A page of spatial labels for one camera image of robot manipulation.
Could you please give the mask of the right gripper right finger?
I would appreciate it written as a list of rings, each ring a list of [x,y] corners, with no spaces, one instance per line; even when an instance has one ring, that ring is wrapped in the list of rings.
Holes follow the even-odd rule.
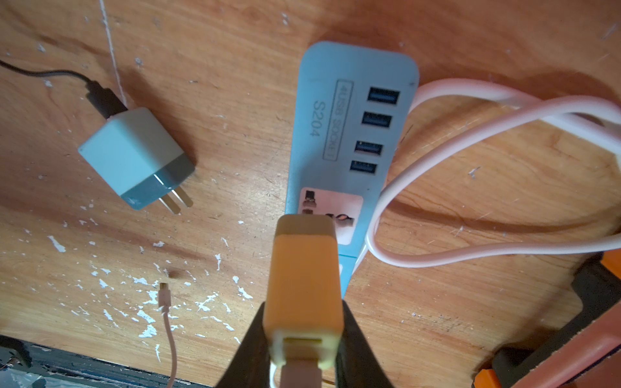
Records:
[[[344,331],[336,355],[336,387],[393,388],[345,300]]]

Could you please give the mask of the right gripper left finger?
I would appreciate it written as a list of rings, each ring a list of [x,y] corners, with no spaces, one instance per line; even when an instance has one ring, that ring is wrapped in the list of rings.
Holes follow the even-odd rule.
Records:
[[[271,360],[263,329],[264,312],[262,303],[216,388],[270,387]]]

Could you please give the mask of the yellow USB wall charger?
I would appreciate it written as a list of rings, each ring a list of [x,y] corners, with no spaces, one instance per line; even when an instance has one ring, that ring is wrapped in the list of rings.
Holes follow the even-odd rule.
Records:
[[[273,239],[263,329],[273,362],[336,362],[344,331],[338,243],[325,215],[288,214]]]

